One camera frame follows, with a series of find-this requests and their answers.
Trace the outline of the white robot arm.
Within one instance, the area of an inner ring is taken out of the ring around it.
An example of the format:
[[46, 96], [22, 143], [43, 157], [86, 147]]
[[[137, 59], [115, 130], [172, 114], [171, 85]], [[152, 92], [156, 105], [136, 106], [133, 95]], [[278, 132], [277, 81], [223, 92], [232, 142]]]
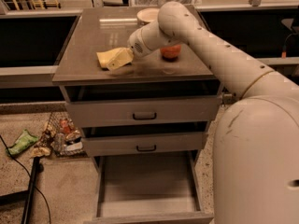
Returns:
[[128, 38], [136, 57], [179, 42], [237, 100], [214, 136], [215, 224], [299, 224], [299, 87], [210, 33], [177, 2]]

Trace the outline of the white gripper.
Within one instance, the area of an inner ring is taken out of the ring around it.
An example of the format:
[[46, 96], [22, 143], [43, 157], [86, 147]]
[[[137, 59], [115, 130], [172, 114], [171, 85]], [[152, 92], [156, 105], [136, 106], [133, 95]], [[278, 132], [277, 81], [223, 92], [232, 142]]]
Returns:
[[146, 47], [140, 31], [135, 31], [130, 35], [128, 47], [113, 49], [109, 52], [108, 70], [112, 71], [125, 66], [133, 60], [134, 56], [141, 58], [149, 54], [149, 49]]

